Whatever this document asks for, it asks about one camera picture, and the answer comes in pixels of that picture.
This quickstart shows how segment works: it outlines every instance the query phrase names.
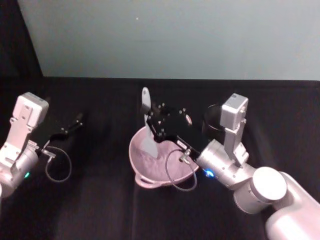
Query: bowl handle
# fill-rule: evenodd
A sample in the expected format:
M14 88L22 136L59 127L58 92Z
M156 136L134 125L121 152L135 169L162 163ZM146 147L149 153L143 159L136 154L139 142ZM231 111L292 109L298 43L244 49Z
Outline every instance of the bowl handle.
M135 182L138 184L140 187L143 187L145 189L155 189L158 187L161 187L162 183L161 182L156 182L156 181L150 181L148 179L145 179L143 176L140 174L135 174Z

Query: light blue wall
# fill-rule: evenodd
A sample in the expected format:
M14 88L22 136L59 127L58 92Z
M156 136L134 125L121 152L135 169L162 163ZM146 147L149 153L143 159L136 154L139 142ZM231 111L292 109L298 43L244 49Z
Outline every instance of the light blue wall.
M19 0L45 76L320 80L319 0Z

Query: black mug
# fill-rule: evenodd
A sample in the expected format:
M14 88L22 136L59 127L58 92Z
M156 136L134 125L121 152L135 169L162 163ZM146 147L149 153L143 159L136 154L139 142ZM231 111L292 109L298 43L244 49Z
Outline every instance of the black mug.
M202 115L202 133L210 140L217 140L222 145L225 141L225 128L220 125L221 105L209 106Z

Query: black table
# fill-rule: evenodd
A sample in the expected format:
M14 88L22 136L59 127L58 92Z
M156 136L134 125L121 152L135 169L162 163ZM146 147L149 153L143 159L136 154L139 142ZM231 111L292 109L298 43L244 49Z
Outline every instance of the black table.
M0 139L5 141L18 95L50 97L44 123L32 140L66 126L79 112L84 127L57 146L72 160L62 184L44 174L45 160L15 193L2 200L0 239L173 240L266 239L270 215L247 215L232 192L197 172L196 190L153 190L135 184L128 157L134 133L143 126L141 90L151 98L186 107L193 122L204 109L232 93L249 98L242 141L254 167L270 166L292 175L320 201L320 83L267 80L164 80L102 78L3 78L0 84ZM185 185L191 185L192 179Z

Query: blue led light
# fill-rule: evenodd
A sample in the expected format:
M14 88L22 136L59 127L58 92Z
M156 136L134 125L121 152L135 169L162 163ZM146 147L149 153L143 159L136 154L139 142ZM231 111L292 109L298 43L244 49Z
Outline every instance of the blue led light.
M205 176L207 178L214 178L215 177L215 174L210 169L203 169L203 171L204 171Z

